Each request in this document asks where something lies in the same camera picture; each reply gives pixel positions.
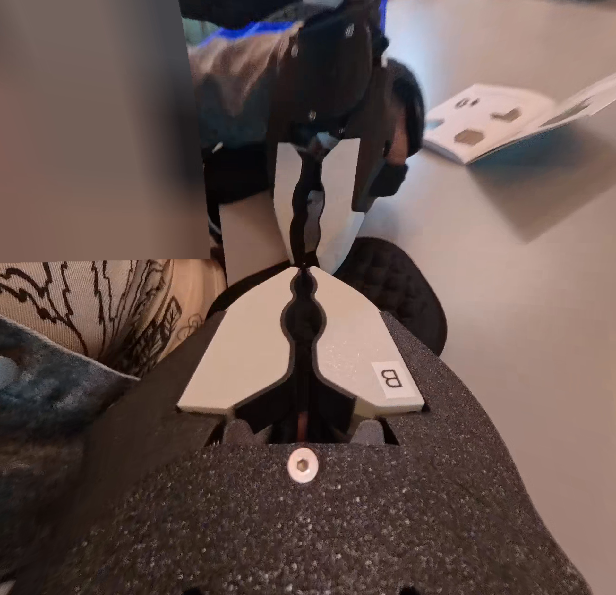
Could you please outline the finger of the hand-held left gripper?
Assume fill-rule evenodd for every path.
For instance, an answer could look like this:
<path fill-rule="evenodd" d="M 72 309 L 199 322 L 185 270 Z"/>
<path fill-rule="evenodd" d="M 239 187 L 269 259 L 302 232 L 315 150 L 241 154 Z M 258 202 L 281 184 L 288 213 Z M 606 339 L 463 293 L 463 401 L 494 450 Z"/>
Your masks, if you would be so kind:
<path fill-rule="evenodd" d="M 292 264 L 301 264 L 299 244 L 295 248 L 291 237 L 291 224 L 295 217 L 293 198 L 300 181 L 303 160 L 296 148 L 287 142 L 276 147 L 273 208 L 283 244 Z"/>
<path fill-rule="evenodd" d="M 352 209 L 360 138 L 343 139 L 317 162 L 320 190 L 312 194 L 312 252 L 334 274 L 350 252 L 365 214 Z"/>

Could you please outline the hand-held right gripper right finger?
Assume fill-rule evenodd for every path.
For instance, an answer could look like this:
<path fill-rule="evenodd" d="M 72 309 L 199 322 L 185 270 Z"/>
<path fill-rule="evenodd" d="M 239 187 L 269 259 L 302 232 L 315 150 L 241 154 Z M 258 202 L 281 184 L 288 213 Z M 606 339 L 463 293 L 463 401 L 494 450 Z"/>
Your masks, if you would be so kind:
<path fill-rule="evenodd" d="M 355 400 L 358 418 L 420 412 L 425 401 L 379 308 L 322 269 L 309 273 L 325 322 L 315 348 L 320 378 Z"/>

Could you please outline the dark patterned cloth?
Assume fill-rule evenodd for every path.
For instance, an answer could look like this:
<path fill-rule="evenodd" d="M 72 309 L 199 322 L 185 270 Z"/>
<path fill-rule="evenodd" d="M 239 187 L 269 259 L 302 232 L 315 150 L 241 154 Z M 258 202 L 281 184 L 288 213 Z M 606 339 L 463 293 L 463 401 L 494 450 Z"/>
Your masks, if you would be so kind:
<path fill-rule="evenodd" d="M 1 317 L 1 594 L 53 542 L 84 430 L 136 382 Z"/>

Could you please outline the large blue plastic bin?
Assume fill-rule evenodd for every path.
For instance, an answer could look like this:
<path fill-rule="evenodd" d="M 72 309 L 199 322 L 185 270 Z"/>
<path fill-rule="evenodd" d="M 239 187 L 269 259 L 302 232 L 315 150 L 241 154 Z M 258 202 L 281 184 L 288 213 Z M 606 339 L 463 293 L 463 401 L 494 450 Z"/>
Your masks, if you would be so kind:
<path fill-rule="evenodd" d="M 275 38 L 283 35 L 295 34 L 304 25 L 303 21 L 258 21 L 251 22 L 241 29 L 219 28 L 205 41 L 206 44 L 214 41 L 225 41 L 235 44 L 245 40 Z"/>

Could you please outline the black quilted seat cushion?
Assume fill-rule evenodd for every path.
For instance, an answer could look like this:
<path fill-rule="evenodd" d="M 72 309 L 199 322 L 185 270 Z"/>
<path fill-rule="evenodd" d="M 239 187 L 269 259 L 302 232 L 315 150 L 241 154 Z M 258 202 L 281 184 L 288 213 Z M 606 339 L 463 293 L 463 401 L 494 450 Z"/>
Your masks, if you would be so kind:
<path fill-rule="evenodd" d="M 241 295 L 279 274 L 290 266 L 284 260 L 247 276 L 227 288 L 211 305 L 206 320 L 225 310 Z M 447 319 L 434 290 L 398 246 L 374 237 L 358 237 L 334 275 L 362 293 L 381 312 L 391 314 L 436 356 L 441 356 L 447 340 Z M 291 333 L 300 338 L 304 354 L 308 354 L 308 338 L 316 338 L 320 316 L 288 315 Z"/>

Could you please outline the person's left hand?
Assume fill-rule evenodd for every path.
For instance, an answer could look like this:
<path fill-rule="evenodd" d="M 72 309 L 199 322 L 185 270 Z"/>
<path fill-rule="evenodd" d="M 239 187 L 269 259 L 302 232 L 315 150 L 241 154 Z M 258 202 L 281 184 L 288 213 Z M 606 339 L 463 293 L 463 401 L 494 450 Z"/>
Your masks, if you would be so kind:
<path fill-rule="evenodd" d="M 409 138 L 405 119 L 402 117 L 396 123 L 394 138 L 387 154 L 386 162 L 391 166 L 402 166 L 409 156 Z"/>

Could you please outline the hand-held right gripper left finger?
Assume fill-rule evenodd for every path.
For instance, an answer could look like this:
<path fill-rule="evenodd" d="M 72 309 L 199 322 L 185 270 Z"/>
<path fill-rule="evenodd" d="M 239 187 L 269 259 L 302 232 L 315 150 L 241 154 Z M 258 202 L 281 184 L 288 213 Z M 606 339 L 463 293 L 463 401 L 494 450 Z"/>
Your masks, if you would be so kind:
<path fill-rule="evenodd" d="M 290 267 L 244 293 L 222 316 L 177 407 L 231 416 L 245 401 L 282 381 L 291 345 L 282 328 L 299 269 Z"/>

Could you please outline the lego instruction booklet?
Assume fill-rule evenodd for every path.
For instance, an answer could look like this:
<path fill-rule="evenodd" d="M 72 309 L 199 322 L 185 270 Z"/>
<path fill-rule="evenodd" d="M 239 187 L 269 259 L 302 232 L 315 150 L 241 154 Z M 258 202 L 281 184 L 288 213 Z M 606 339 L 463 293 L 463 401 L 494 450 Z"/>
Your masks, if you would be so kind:
<path fill-rule="evenodd" d="M 561 102 L 535 91 L 474 84 L 426 115 L 423 147 L 467 166 L 615 102 L 615 74 Z"/>

